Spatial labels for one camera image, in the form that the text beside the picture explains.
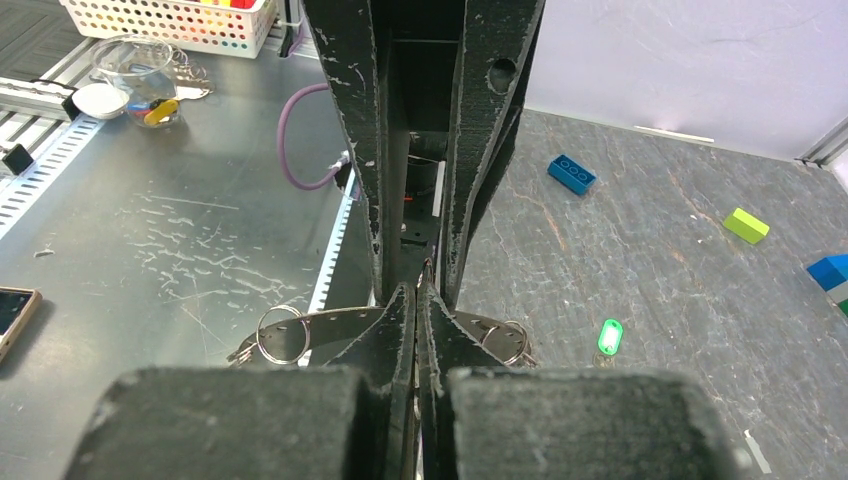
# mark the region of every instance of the blue lego brick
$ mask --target blue lego brick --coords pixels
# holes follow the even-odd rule
[[[551,162],[548,173],[577,195],[584,195],[595,183],[594,175],[565,155],[560,155]]]
[[[824,290],[831,290],[848,280],[848,255],[825,257],[807,271]]]

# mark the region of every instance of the lime green block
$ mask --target lime green block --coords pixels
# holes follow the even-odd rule
[[[724,226],[750,244],[755,244],[765,238],[769,230],[768,225],[741,208],[734,210],[724,220]]]

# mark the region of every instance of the phone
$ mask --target phone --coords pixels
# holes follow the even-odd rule
[[[0,362],[39,303],[41,294],[35,290],[0,287]]]

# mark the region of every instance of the perforated basket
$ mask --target perforated basket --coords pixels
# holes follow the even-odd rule
[[[277,2],[250,9],[164,0],[60,0],[87,37],[136,33],[184,50],[256,58],[277,16]]]

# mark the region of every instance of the green key tag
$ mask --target green key tag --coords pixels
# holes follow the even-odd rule
[[[624,328],[613,318],[607,319],[604,326],[601,327],[601,335],[598,337],[598,348],[605,355],[615,355],[618,352],[618,345],[621,343],[621,336],[624,335]]]

